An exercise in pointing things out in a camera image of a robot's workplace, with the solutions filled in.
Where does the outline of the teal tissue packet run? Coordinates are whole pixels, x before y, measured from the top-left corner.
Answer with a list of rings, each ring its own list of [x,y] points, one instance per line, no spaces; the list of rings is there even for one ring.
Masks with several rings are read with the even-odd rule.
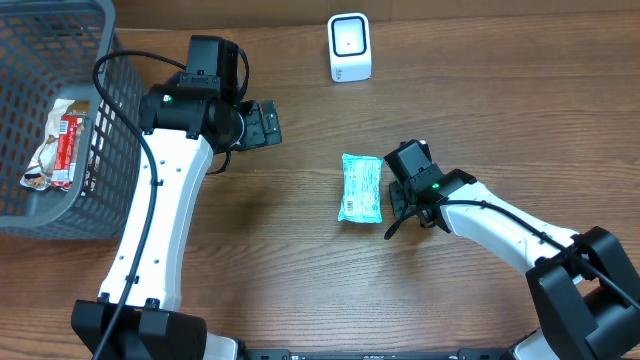
[[[342,155],[343,196],[339,221],[363,224],[382,222],[380,183],[383,161],[373,156]]]

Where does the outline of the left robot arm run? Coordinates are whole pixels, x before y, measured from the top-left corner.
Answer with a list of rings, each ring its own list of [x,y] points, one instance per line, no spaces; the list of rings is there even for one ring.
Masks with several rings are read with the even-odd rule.
[[[195,35],[188,57],[153,86],[129,124],[141,147],[139,173],[117,255],[98,298],[75,303],[71,325],[96,359],[226,359],[240,340],[211,334],[181,311],[181,275],[191,219],[216,155],[279,144],[275,104],[246,98],[244,50]]]

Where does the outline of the red snack bar wrapper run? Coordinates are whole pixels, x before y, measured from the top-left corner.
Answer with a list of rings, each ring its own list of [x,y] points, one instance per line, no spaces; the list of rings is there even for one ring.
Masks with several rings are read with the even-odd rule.
[[[83,118],[65,115],[60,120],[56,161],[51,185],[68,191],[75,176],[78,136],[83,129]]]

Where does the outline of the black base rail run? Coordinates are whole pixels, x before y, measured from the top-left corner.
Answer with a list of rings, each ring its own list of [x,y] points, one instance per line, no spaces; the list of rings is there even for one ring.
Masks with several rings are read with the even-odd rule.
[[[243,360],[501,360],[502,348],[461,348],[446,352],[292,352],[287,349],[246,349]]]

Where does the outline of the grey plastic mesh basket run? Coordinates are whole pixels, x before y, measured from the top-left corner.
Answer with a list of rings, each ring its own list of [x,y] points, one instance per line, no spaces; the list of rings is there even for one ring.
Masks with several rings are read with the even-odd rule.
[[[44,239],[118,236],[139,171],[140,145],[92,81],[102,56],[122,48],[110,1],[1,4],[1,231]],[[20,183],[45,140],[56,100],[85,100],[69,190]]]

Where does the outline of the white barcode scanner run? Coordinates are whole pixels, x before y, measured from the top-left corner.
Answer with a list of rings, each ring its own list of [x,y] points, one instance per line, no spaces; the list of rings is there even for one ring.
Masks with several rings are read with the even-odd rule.
[[[327,22],[327,34],[332,80],[368,80],[373,68],[368,17],[360,12],[333,15]]]

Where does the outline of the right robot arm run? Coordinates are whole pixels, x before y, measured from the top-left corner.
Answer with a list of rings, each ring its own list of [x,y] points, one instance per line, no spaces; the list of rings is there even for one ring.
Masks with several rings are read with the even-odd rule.
[[[639,274],[619,239],[595,226],[577,232],[500,199],[460,169],[443,173],[425,141],[384,161],[395,222],[408,219],[479,244],[527,282],[539,326],[494,359],[621,359],[639,344]]]

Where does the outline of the white brown snack packet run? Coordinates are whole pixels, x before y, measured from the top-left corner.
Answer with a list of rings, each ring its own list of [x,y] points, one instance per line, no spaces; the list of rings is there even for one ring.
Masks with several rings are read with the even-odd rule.
[[[51,185],[51,175],[56,161],[60,120],[65,115],[82,117],[83,132],[84,123],[88,119],[88,111],[89,102],[86,100],[57,99],[54,102],[45,124],[44,140],[31,157],[29,165],[20,180],[20,184],[23,187],[36,191],[44,191],[53,187]],[[78,136],[76,145],[77,157],[82,132]]]

